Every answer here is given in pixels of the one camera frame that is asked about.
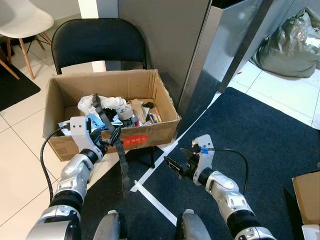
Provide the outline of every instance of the black rug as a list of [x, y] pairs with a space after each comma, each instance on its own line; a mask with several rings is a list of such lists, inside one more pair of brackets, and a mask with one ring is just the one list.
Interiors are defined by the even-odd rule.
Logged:
[[[157, 160], [163, 153], [158, 147], [154, 148], [154, 158]], [[149, 148], [130, 150], [125, 158], [129, 165], [131, 186], [139, 180], [150, 167]], [[110, 210], [116, 210], [125, 215], [129, 240], [165, 240], [157, 236], [169, 236], [175, 231], [175, 226], [167, 221], [153, 205], [139, 192], [132, 192], [123, 198], [121, 183], [121, 168], [116, 163], [89, 190], [81, 212], [81, 239], [92, 240], [100, 220]]]
[[[211, 136], [214, 147], [235, 149], [248, 158], [245, 198], [260, 223], [276, 239], [304, 239], [292, 178], [317, 168], [319, 131], [229, 87], [169, 156], [185, 164], [186, 158], [179, 149], [190, 149], [191, 141], [204, 134]], [[239, 156], [216, 152], [212, 167], [235, 180], [242, 191], [245, 165]], [[192, 180], [179, 180], [165, 162], [143, 186], [176, 217], [185, 209], [193, 209], [212, 239], [233, 239], [213, 197]]]
[[20, 77], [17, 80], [0, 65], [0, 111], [40, 92], [40, 87], [13, 65], [9, 67]]

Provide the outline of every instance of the black folding chair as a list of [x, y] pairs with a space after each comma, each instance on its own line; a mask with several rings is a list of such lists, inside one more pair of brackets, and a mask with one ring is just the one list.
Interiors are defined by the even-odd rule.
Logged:
[[[141, 62], [147, 69], [145, 41], [130, 22], [119, 18], [74, 19], [54, 33], [51, 51], [56, 73], [61, 68], [94, 61]], [[154, 147], [150, 147], [155, 167]]]

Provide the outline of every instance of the black cable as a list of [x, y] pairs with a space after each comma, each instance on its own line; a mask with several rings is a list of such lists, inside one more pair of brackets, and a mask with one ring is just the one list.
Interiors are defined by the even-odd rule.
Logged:
[[51, 180], [50, 180], [50, 177], [49, 177], [49, 174], [47, 172], [47, 169], [46, 169], [46, 166], [45, 166], [45, 163], [44, 163], [44, 149], [45, 149], [45, 146], [46, 146], [46, 143], [49, 141], [49, 139], [55, 134], [57, 133], [58, 131], [60, 131], [61, 129], [65, 129], [67, 128], [67, 125], [65, 126], [62, 126], [62, 127], [59, 127], [57, 130], [54, 130], [52, 133], [50, 133], [49, 136], [47, 136], [42, 144], [42, 147], [41, 147], [41, 150], [40, 150], [40, 163], [41, 163], [41, 167], [42, 167], [42, 170], [44, 172], [44, 175], [45, 175], [45, 178], [46, 178], [46, 181], [48, 183], [48, 188], [49, 188], [49, 192], [50, 192], [50, 202], [52, 201], [52, 198], [54, 197], [54, 191], [52, 189], [52, 184], [51, 184]]
[[247, 189], [247, 184], [248, 184], [248, 177], [249, 177], [249, 164], [248, 164], [248, 160], [246, 159], [246, 157], [239, 151], [237, 150], [233, 150], [233, 149], [229, 149], [229, 148], [208, 148], [209, 151], [226, 151], [226, 152], [232, 152], [232, 153], [236, 153], [239, 154], [244, 162], [245, 162], [245, 180], [244, 180], [244, 187], [243, 187], [243, 193], [242, 195], [245, 195], [246, 189]]

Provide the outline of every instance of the red sticker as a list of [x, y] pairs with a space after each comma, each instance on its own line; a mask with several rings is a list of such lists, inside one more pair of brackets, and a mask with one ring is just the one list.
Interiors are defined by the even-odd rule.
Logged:
[[148, 142], [148, 134], [128, 136], [123, 139], [124, 145], [136, 145]]

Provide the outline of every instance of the white plastic bag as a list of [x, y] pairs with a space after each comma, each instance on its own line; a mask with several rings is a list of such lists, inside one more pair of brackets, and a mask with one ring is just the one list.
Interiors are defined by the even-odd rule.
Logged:
[[[99, 117], [95, 107], [92, 105], [93, 97], [94, 97], [93, 95], [83, 96], [78, 103], [78, 109], [81, 110], [86, 116], [89, 114], [94, 114], [97, 117]], [[127, 104], [126, 100], [119, 96], [117, 97], [99, 96], [99, 98], [101, 100], [101, 106], [103, 109], [117, 109], [118, 107]]]

